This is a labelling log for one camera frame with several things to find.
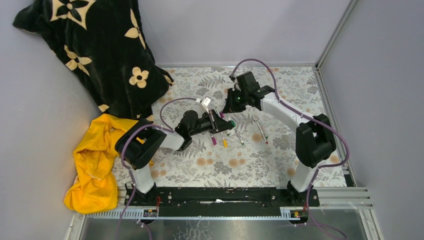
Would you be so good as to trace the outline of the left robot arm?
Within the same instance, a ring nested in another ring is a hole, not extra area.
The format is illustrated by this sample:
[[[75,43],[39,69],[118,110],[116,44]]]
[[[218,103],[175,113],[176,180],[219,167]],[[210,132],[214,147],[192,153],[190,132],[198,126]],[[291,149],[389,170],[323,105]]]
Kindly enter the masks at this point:
[[[221,133],[234,128],[234,125],[215,110],[199,116],[194,110],[184,113],[177,127],[171,131],[151,124],[148,120],[139,120],[116,142],[115,150],[122,160],[129,164],[136,199],[144,206],[155,200],[156,185],[152,178],[149,162],[159,148],[184,151],[192,143],[192,136],[208,132]]]

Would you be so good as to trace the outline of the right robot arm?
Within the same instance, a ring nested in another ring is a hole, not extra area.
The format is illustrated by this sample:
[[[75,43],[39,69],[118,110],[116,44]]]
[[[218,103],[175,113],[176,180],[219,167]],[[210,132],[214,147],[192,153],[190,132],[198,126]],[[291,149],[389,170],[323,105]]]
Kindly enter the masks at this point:
[[[295,154],[299,160],[295,175],[288,183],[287,201],[293,206],[306,199],[319,163],[327,160],[336,150],[334,133],[325,114],[302,113],[299,108],[279,98],[276,90],[260,86],[252,72],[230,75],[234,87],[228,89],[224,114],[241,113],[247,106],[263,111],[286,125],[295,134]]]

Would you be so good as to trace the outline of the red cap pen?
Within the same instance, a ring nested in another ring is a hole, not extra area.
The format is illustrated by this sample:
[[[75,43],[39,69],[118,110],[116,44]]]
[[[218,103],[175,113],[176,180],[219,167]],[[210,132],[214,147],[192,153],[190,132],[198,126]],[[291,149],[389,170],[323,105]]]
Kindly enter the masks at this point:
[[[259,123],[258,120],[256,120],[255,122],[256,122],[256,124],[259,128],[259,131],[260,131],[260,134],[261,134],[263,140],[265,141],[266,144],[268,144],[269,142],[268,142],[268,139],[267,139],[266,134],[264,132],[264,129],[262,128],[262,126],[261,126],[261,124]]]

